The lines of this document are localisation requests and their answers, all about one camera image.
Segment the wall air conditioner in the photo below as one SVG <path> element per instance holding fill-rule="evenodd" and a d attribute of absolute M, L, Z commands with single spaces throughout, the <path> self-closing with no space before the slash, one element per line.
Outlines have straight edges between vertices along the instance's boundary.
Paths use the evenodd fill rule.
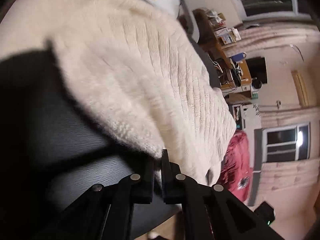
<path fill-rule="evenodd" d="M 291 75 L 295 84 L 299 104 L 302 107 L 309 107 L 310 101 L 309 101 L 308 92 L 307 92 L 303 77 L 297 70 L 293 70 L 291 72 Z"/>

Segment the beige curtain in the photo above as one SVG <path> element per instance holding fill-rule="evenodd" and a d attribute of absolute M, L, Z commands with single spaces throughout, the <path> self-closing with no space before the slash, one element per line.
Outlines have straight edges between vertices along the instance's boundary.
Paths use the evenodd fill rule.
<path fill-rule="evenodd" d="M 263 128 L 280 128 L 303 121 L 318 121 L 319 107 L 260 112 Z M 266 163 L 262 165 L 259 191 L 276 192 L 311 186 L 317 183 L 319 158 L 298 161 Z"/>
<path fill-rule="evenodd" d="M 241 40 L 222 47 L 226 56 L 290 44 L 319 43 L 319 29 L 297 22 L 269 23 L 239 31 Z"/>

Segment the blue water jug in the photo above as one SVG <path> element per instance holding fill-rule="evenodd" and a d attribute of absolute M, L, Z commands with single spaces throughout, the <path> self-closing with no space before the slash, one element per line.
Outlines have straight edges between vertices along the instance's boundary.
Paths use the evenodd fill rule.
<path fill-rule="evenodd" d="M 231 56 L 231 59 L 234 62 L 240 62 L 240 61 L 244 60 L 246 58 L 246 56 L 247 56 L 247 54 L 245 52 L 242 52 L 242 53 L 236 54 L 234 56 Z"/>

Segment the window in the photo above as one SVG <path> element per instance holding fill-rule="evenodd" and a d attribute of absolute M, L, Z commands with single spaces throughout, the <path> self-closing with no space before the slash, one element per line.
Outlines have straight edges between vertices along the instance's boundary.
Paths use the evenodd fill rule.
<path fill-rule="evenodd" d="M 295 18 L 311 20 L 308 7 L 302 0 L 233 0 L 243 21 L 263 18 Z"/>
<path fill-rule="evenodd" d="M 255 157 L 262 164 L 310 158 L 309 123 L 263 128 L 257 136 Z"/>

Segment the right side window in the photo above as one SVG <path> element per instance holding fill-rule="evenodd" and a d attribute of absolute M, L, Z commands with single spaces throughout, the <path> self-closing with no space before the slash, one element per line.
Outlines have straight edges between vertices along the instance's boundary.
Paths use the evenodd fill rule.
<path fill-rule="evenodd" d="M 310 158 L 309 123 L 263 128 L 257 136 L 255 157 L 262 164 Z"/>

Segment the wooden desk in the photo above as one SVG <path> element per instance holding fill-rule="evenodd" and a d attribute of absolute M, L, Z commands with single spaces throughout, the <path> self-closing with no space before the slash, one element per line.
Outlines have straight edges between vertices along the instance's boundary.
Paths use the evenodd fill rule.
<path fill-rule="evenodd" d="M 251 76 L 247 64 L 240 63 L 238 69 L 244 68 L 244 74 L 240 75 L 236 71 L 235 62 L 223 51 L 223 42 L 215 36 L 213 25 L 203 9 L 195 9 L 193 16 L 199 30 L 199 40 L 197 44 L 209 57 L 214 74 L 217 74 L 220 88 L 224 97 L 230 98 L 231 94 L 238 101 L 247 101 L 252 97 Z"/>

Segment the beige middle curtain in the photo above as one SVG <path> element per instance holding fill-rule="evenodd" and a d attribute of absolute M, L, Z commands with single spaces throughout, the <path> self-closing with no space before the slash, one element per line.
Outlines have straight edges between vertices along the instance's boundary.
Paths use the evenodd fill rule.
<path fill-rule="evenodd" d="M 319 43 L 319 29 L 297 22 L 269 23 L 239 31 L 241 40 L 222 47 L 226 56 L 290 44 Z"/>

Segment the beige right curtain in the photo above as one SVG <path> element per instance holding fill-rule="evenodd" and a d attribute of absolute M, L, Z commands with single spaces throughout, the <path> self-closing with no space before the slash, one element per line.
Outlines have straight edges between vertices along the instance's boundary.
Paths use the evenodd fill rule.
<path fill-rule="evenodd" d="M 318 121 L 319 107 L 260 112 L 263 128 L 280 128 L 303 121 Z M 266 163 L 262 165 L 259 191 L 276 192 L 311 186 L 317 183 L 319 158 L 298 161 Z"/>

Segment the cream knit sweater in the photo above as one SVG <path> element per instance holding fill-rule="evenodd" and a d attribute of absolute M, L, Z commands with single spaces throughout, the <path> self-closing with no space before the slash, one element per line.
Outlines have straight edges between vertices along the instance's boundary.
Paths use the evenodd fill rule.
<path fill-rule="evenodd" d="M 144 0 L 17 0 L 1 23 L 1 59 L 48 45 L 107 133 L 217 182 L 235 121 L 176 18 Z"/>

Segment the black monitor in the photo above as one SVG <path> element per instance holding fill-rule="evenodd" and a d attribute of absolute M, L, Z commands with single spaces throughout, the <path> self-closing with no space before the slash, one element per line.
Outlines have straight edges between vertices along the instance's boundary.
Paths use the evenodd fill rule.
<path fill-rule="evenodd" d="M 246 60 L 249 73 L 252 79 L 258 79 L 267 84 L 267 68 L 264 57 L 254 57 Z"/>

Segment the back window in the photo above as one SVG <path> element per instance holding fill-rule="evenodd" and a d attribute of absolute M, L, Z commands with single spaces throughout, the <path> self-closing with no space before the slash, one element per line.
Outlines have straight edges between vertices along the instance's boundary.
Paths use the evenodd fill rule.
<path fill-rule="evenodd" d="M 308 7 L 302 0 L 233 0 L 243 21 L 263 18 L 295 18 L 311 20 Z"/>

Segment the low grey tv cabinet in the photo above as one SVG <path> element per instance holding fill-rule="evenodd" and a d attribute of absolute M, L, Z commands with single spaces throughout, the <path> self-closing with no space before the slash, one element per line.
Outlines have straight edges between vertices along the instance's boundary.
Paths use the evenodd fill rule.
<path fill-rule="evenodd" d="M 261 116 L 258 104 L 232 105 L 232 115 L 237 129 L 261 129 Z"/>

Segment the pink red blanket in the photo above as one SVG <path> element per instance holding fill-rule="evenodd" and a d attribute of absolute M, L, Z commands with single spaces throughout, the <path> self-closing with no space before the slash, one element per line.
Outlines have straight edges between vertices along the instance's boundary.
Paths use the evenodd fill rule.
<path fill-rule="evenodd" d="M 242 202 L 248 198 L 252 180 L 252 169 L 249 165 L 247 134 L 242 130 L 236 130 L 228 144 L 217 182 Z"/>

